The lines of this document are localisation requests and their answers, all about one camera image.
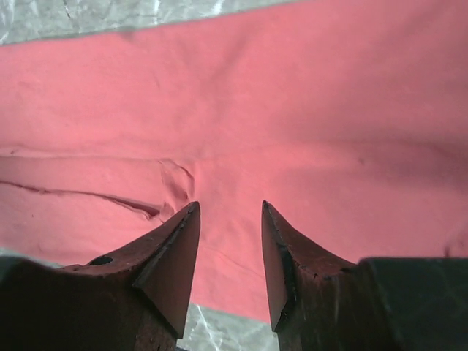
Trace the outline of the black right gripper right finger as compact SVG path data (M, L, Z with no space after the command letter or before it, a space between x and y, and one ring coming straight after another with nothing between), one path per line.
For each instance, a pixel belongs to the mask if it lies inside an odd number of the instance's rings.
M467 260L346 261L270 203L262 246L271 328L281 350L465 350Z

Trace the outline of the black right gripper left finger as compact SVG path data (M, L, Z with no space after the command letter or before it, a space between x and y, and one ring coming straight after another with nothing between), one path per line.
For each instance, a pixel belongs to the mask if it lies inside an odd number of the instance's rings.
M3 350L174 350L183 337L200 205L85 265L1 258Z

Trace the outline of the red t-shirt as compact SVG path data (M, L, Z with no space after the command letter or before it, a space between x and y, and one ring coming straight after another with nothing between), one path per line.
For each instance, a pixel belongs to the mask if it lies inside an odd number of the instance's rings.
M1 48L1 245L201 205L192 299L267 320L264 200L346 260L467 255L467 3L301 1Z

